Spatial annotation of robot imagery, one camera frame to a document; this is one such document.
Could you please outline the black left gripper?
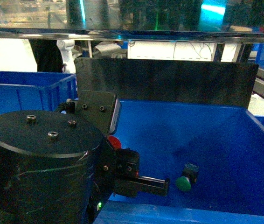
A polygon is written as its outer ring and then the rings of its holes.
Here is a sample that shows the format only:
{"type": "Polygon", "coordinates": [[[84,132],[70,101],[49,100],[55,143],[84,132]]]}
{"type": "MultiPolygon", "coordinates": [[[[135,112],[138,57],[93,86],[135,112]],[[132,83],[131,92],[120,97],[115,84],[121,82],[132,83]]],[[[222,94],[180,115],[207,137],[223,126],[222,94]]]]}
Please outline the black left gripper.
{"type": "Polygon", "coordinates": [[[86,224],[92,224],[95,221],[112,193],[126,197],[136,197],[138,192],[158,196],[168,194],[170,179],[139,176],[139,164],[138,152],[130,148],[115,151],[107,139],[102,141],[85,212],[86,224]]]}

